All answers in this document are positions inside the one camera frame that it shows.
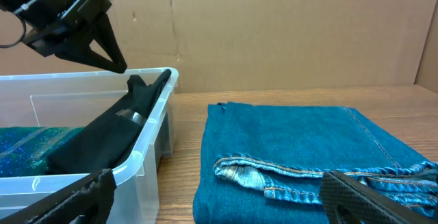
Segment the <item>clear plastic storage bin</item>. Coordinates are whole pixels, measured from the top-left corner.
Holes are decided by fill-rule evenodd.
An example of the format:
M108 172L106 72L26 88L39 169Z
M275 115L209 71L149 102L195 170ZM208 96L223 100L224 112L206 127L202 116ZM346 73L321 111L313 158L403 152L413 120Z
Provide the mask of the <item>clear plastic storage bin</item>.
M1 77L1 126L82 127L127 93L127 80L146 83L163 68L8 75ZM154 223L159 212L157 165L172 153L171 103L179 73L171 76L151 111L127 161L114 169L115 202L110 223ZM1 179L1 216L7 217L72 184L81 175L5 177Z

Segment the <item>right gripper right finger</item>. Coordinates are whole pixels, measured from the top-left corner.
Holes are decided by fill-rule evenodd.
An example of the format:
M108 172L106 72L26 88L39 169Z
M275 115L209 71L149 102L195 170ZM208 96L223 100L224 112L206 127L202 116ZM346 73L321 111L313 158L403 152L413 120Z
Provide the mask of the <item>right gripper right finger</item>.
M320 198L331 224L437 224L339 171L323 174Z

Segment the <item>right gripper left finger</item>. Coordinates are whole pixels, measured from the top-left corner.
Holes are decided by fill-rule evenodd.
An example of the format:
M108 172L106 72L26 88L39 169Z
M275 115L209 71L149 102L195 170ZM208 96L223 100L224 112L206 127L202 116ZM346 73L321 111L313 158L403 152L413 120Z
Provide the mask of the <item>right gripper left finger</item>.
M1 219L1 224L106 224L115 190L112 170L101 169Z

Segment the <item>black cloth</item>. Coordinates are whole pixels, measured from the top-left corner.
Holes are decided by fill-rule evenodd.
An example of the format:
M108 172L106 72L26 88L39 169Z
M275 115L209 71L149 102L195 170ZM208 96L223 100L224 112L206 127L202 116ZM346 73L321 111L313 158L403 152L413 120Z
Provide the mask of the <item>black cloth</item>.
M170 76L171 70L166 69L152 84L139 75L130 76L127 94L49 154L45 173L93 173L122 164Z

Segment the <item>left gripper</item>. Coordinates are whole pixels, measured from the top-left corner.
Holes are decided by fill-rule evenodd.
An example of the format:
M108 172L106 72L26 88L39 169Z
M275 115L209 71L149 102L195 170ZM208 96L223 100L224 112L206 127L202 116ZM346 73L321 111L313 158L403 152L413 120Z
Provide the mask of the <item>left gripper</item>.
M124 73L127 63L107 11L110 0L12 0L23 26L19 42L40 55Z

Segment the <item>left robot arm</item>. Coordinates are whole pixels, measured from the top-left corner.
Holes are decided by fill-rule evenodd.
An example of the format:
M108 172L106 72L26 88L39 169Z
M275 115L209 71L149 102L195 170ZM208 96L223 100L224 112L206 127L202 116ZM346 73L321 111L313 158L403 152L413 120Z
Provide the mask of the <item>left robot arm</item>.
M19 42L41 56L124 73L127 63L107 15L111 5L112 0L1 0L1 10L32 28Z

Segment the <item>blue green sparkly fabric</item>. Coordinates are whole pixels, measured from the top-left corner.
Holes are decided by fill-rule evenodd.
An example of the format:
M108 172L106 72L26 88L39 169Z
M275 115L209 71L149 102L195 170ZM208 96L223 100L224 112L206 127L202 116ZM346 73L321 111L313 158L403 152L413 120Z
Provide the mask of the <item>blue green sparkly fabric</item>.
M47 158L82 127L2 127L1 176L44 175Z

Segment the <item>folded blue denim jeans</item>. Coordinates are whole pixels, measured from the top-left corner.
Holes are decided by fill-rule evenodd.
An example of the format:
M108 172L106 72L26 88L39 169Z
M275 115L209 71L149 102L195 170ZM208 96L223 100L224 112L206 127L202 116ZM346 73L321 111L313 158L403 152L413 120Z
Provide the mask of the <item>folded blue denim jeans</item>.
M437 210L437 164L340 106L208 107L196 223L326 223L323 175L339 171L418 214Z

